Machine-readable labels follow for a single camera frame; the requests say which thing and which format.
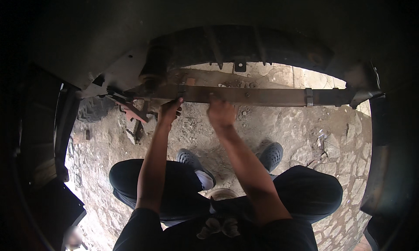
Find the shoe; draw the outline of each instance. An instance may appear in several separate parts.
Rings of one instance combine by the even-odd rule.
[[[278,142],[270,143],[259,157],[260,162],[271,173],[281,162],[284,149]]]
[[[194,170],[201,170],[205,172],[212,178],[212,182],[214,183],[213,187],[216,184],[215,177],[209,172],[206,168],[201,165],[201,162],[198,160],[198,157],[187,149],[179,149],[178,153],[176,154],[176,161],[191,166]]]

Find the black pants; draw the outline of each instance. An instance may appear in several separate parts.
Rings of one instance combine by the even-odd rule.
[[[113,195],[132,209],[137,201],[137,181],[142,164],[143,159],[121,161],[109,172]],[[342,201],[342,186],[335,177],[304,166],[290,168],[277,176],[274,184],[292,217],[311,223],[335,212]],[[208,214],[210,200],[198,194],[199,191],[202,191],[201,182],[191,167],[167,161],[160,221],[184,221]],[[247,196],[217,202],[252,217],[253,207]]]

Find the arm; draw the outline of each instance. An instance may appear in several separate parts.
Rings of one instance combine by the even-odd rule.
[[[137,204],[135,208],[148,208],[160,213],[163,194],[167,143],[172,122],[180,116],[183,98],[168,102],[160,107],[153,139],[138,176]]]
[[[213,95],[210,100],[208,117],[227,152],[238,181],[255,208],[258,225],[292,218],[281,202],[270,175],[234,129],[236,113],[233,106]]]

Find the stone floor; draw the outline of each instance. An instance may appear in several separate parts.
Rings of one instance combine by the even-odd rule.
[[[210,72],[216,65],[199,65]],[[273,64],[249,63],[247,71],[233,72],[232,63],[222,72],[233,78],[249,79],[275,88],[344,88],[345,82],[314,71]],[[169,135],[168,156],[172,160],[180,148],[196,153],[217,179],[216,188],[244,192],[229,165],[227,155],[206,117],[207,105],[184,103],[182,116]],[[139,144],[132,144],[125,130],[127,120],[118,108],[101,122],[76,121],[67,150],[70,173],[67,186],[85,203],[86,217],[79,224],[90,250],[112,250],[131,210],[112,195],[108,172],[113,164],[131,158],[144,158],[153,132],[144,133]],[[371,118],[369,103],[357,110],[348,106],[313,108],[240,107],[236,121],[239,135],[254,151],[277,141],[284,148],[280,174],[303,165],[336,176],[343,187],[342,204],[331,216],[313,224],[319,250],[352,250],[360,241],[369,216],[359,210],[369,172],[371,156]],[[76,137],[90,130],[89,141]]]

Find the person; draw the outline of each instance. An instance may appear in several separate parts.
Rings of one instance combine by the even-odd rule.
[[[166,161],[182,102],[160,107],[145,159],[118,162],[109,173],[113,194],[134,210],[113,250],[317,250],[311,224],[341,204],[338,180],[304,166],[270,175],[280,144],[257,158],[234,129],[233,106],[210,94],[208,118],[246,196],[207,199],[198,192],[216,181],[196,155],[181,149],[176,161]],[[169,227],[163,231],[160,222]]]

